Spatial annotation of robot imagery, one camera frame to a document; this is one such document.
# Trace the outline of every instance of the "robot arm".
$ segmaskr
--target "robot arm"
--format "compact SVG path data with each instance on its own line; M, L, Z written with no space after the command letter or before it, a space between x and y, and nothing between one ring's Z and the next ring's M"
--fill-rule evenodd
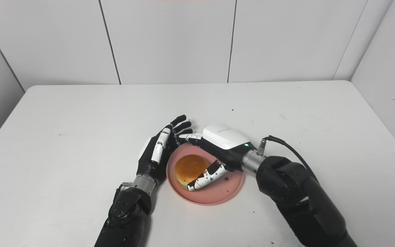
M185 115L177 117L146 142L138 160L136 178L133 183L122 183L116 189L108 218L94 247L143 246L152 211L152 192L166 178L167 161L180 145L177 135L193 132L186 119Z
M283 140L268 136L256 149L246 137L226 125L213 125L202 135L181 135L218 158L226 170L243 170L271 197L299 241L307 247L357 247L345 220L318 183L303 158ZM266 141L288 147L303 164L280 156L263 156Z

